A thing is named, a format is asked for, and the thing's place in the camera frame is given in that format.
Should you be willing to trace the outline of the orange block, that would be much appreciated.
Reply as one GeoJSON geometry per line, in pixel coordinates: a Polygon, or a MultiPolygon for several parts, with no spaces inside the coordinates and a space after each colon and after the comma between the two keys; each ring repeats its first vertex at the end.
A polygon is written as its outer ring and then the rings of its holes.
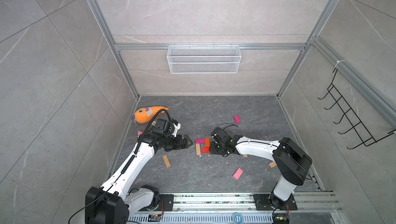
{"type": "Polygon", "coordinates": [[[205,139],[205,149],[209,149],[210,148],[210,139],[206,138],[205,139]]]}

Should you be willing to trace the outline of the red block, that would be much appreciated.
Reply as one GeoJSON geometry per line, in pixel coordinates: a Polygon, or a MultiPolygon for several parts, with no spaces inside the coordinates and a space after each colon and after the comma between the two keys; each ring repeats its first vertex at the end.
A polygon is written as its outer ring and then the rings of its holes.
{"type": "Polygon", "coordinates": [[[209,147],[202,148],[202,153],[203,154],[210,153],[210,148],[209,147]]]}

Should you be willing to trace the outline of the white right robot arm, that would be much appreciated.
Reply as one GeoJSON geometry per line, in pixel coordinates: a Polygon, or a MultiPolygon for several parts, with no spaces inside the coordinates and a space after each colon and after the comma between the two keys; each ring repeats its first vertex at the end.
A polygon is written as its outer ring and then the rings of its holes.
{"type": "Polygon", "coordinates": [[[272,190],[269,202],[274,209],[284,207],[297,186],[302,186],[312,165],[311,157],[288,137],[280,141],[263,141],[243,135],[230,136],[223,128],[211,133],[214,139],[209,151],[212,155],[251,155],[271,160],[281,177],[272,190]]]}

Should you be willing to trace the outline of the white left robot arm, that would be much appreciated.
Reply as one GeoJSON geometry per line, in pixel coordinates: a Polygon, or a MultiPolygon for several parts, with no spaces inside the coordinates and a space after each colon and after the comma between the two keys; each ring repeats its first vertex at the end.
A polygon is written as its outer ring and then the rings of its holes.
{"type": "Polygon", "coordinates": [[[115,173],[99,188],[91,187],[87,192],[82,208],[85,223],[125,224],[130,215],[142,209],[164,208],[159,189],[149,185],[136,190],[131,188],[145,164],[159,150],[170,152],[193,145],[189,136],[178,133],[181,124],[170,115],[166,119],[158,118],[161,113],[168,114],[168,111],[161,108],[151,118],[134,149],[115,173]]]}

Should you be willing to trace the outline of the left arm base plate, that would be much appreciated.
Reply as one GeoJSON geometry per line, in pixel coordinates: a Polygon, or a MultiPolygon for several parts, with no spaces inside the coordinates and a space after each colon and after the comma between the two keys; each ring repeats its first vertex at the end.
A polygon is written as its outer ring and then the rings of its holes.
{"type": "Polygon", "coordinates": [[[172,211],[174,205],[174,195],[160,194],[154,195],[152,203],[146,207],[149,211],[172,211]]]}

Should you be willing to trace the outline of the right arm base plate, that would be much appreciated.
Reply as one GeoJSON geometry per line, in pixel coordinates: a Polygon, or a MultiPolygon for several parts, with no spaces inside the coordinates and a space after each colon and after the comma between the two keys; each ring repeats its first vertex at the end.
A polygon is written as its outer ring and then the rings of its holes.
{"type": "Polygon", "coordinates": [[[283,201],[276,197],[273,193],[271,194],[253,194],[253,200],[258,211],[270,211],[270,210],[291,210],[295,211],[298,209],[295,198],[293,195],[283,201]]]}

